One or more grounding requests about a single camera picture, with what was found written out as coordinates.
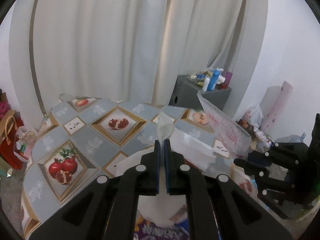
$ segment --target pink yarn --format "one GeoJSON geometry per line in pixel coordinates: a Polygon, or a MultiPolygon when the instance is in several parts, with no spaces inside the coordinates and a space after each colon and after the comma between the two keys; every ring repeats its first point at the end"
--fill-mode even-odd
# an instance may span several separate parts
{"type": "Polygon", "coordinates": [[[9,104],[0,102],[0,119],[4,117],[4,115],[8,112],[8,110],[9,110],[9,104]]]}

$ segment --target white bottle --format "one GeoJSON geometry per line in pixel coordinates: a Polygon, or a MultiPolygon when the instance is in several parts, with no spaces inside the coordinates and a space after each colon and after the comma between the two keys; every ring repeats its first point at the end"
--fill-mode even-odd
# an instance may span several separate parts
{"type": "Polygon", "coordinates": [[[202,87],[203,92],[207,91],[209,82],[210,82],[210,77],[206,77],[203,82],[203,87],[202,87]]]}

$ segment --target table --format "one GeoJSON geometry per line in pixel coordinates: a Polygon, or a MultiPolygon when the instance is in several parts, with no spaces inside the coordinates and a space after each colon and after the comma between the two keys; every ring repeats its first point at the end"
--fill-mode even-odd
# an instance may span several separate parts
{"type": "MultiPolygon", "coordinates": [[[[193,109],[72,95],[60,99],[42,123],[26,169],[21,201],[26,239],[94,179],[114,177],[117,163],[152,147],[160,111],[177,129],[223,147],[203,113],[193,109]]],[[[236,180],[245,189],[243,178],[236,180]]]]}

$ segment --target bag handle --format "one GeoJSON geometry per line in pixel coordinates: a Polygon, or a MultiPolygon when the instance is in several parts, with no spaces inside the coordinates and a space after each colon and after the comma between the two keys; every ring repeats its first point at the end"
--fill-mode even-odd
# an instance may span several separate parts
{"type": "Polygon", "coordinates": [[[18,129],[18,126],[17,126],[17,123],[16,123],[16,119],[15,119],[13,116],[10,116],[10,117],[7,119],[7,121],[5,122],[5,128],[4,128],[5,137],[6,137],[6,139],[7,139],[7,144],[8,144],[8,145],[11,143],[8,134],[10,133],[13,125],[14,125],[15,130],[17,130],[17,129],[18,129]],[[10,121],[11,119],[13,119],[13,122],[12,122],[12,124],[10,125],[10,128],[7,130],[7,126],[8,126],[9,121],[10,121]]]}

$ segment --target red gift bag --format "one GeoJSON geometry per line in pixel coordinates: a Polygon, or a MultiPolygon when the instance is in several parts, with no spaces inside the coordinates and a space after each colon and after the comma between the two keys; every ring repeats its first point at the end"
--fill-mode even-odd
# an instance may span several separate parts
{"type": "Polygon", "coordinates": [[[14,137],[18,127],[23,126],[23,122],[20,118],[17,122],[13,116],[10,116],[5,123],[4,127],[4,140],[0,144],[0,155],[9,163],[12,168],[21,170],[22,161],[20,161],[13,153],[14,137]]]}

